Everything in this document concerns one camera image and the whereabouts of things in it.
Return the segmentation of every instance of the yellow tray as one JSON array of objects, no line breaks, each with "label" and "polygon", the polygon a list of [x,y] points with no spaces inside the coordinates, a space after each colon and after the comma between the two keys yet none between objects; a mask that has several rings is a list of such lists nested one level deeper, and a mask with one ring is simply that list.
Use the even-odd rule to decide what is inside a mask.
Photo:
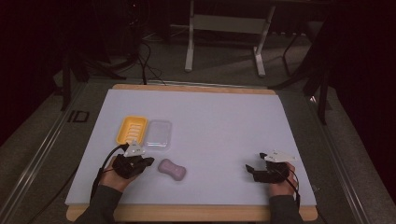
[{"label": "yellow tray", "polygon": [[138,116],[128,116],[125,117],[124,121],[119,130],[119,135],[117,136],[118,144],[131,144],[132,141],[141,145],[145,136],[146,126],[148,120],[144,117]]}]

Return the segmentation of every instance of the sleeve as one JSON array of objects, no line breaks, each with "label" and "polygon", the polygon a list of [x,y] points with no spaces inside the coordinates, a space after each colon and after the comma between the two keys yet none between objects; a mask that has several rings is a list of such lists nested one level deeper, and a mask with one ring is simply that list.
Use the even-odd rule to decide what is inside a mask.
[{"label": "sleeve", "polygon": [[90,206],[77,218],[76,224],[108,224],[115,223],[114,210],[120,201],[122,193],[116,189],[99,185]]},{"label": "sleeve", "polygon": [[271,224],[301,224],[294,198],[291,195],[277,195],[270,198]]}]

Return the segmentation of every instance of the gray carpet floor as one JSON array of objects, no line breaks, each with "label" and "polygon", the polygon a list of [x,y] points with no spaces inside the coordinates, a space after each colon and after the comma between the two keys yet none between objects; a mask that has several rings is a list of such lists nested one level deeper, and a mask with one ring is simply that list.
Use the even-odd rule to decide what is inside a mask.
[{"label": "gray carpet floor", "polygon": [[[223,38],[224,36],[198,33],[193,70],[186,73],[184,62],[187,38],[180,31],[175,34],[177,35],[172,37],[170,43],[162,41],[156,35],[149,36],[149,33],[144,38],[149,48],[142,45],[140,51],[144,59],[149,56],[146,73],[150,84],[192,83],[265,88],[288,78],[280,56],[290,39],[283,35],[270,35],[267,38],[262,54],[267,76],[258,77],[252,56],[256,36],[247,35],[241,39],[241,36],[227,35],[227,38]],[[302,61],[308,49],[309,41],[304,36],[299,37],[288,53],[291,71]],[[118,73],[128,77],[124,83],[141,82],[142,69],[138,63],[121,69]],[[65,121],[62,124],[51,142],[49,154],[9,223],[28,223],[73,173],[90,138],[106,90],[115,83],[119,82],[94,72],[90,81],[82,87],[74,82],[75,90],[82,91],[77,93],[76,101],[70,105],[69,110],[60,112],[62,98],[51,95],[0,148],[0,204],[3,206],[23,169],[42,143],[48,141],[51,127],[60,118],[68,118],[73,110],[90,112],[85,123]],[[284,103],[311,184],[316,189],[318,210],[328,223],[394,223],[395,205],[389,200],[335,90],[329,90],[326,111],[328,125],[322,126],[315,115],[315,104],[301,93],[303,85],[304,81],[301,81],[278,94]],[[341,173],[345,172],[347,179],[340,175],[340,170]],[[353,188],[346,189],[345,182],[351,182]],[[70,223],[65,217],[67,206],[64,204],[69,186],[70,182],[35,223]],[[354,211],[351,206],[353,202],[347,197],[348,192],[358,196],[363,212],[357,214]],[[325,222],[318,218],[310,223]]]}]

